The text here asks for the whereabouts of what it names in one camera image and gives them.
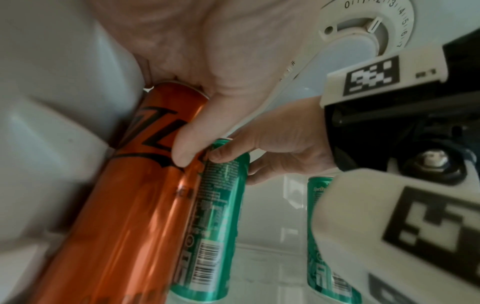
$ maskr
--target orange metallic can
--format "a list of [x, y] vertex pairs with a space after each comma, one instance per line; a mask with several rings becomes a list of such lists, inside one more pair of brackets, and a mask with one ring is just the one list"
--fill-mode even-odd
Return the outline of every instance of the orange metallic can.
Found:
[[178, 83], [149, 92], [32, 304], [165, 302], [205, 163], [176, 167], [172, 144], [207, 100]]

